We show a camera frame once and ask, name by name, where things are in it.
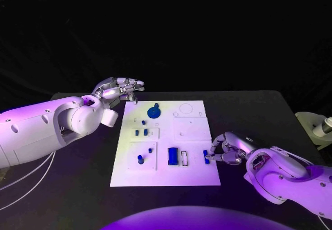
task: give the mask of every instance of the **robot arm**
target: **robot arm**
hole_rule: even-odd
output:
[[[113,127],[120,100],[138,103],[145,83],[109,78],[83,97],[44,102],[0,114],[0,168],[31,162],[92,134],[100,123]]]
[[[210,154],[210,160],[239,165],[247,160],[246,180],[262,196],[275,204],[288,199],[298,202],[312,213],[332,219],[332,168],[314,165],[308,160],[279,147],[259,148],[256,141],[233,132],[220,135],[211,147],[223,143],[224,154]],[[291,156],[301,159],[304,166]]]

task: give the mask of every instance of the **blue rectangular block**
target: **blue rectangular block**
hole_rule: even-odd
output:
[[[207,155],[208,155],[208,151],[206,150],[206,151],[204,151],[206,164],[210,164],[210,160],[206,158],[206,157],[207,157]]]
[[[168,149],[168,164],[169,165],[180,165],[178,148],[169,148]]]

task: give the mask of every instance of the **black table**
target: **black table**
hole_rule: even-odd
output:
[[[60,93],[54,99],[74,95],[86,94]],[[226,131],[237,131],[315,164],[325,164],[278,91],[139,92],[138,96],[142,101],[204,100],[213,138]],[[138,212],[187,205],[239,210],[295,229],[325,229],[317,215],[298,203],[288,200],[276,205],[260,196],[243,177],[245,163],[217,163],[221,186],[110,187],[125,102],[115,110],[116,126],[100,125],[92,135],[58,150],[41,185],[0,212],[0,229],[100,229]],[[21,178],[44,160],[12,167],[6,181]],[[47,167],[48,164],[0,192],[0,207],[29,191]]]

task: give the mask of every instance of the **blue round object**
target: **blue round object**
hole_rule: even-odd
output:
[[[159,104],[156,103],[155,104],[155,107],[152,107],[149,110],[148,110],[148,116],[149,116],[149,118],[152,118],[152,119],[156,119],[156,118],[159,118],[159,116],[161,116],[161,109],[159,109]]]

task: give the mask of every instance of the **black curtain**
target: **black curtain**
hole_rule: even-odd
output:
[[[278,90],[332,115],[328,5],[87,5],[0,1],[0,110],[92,92],[110,76],[146,90]]]

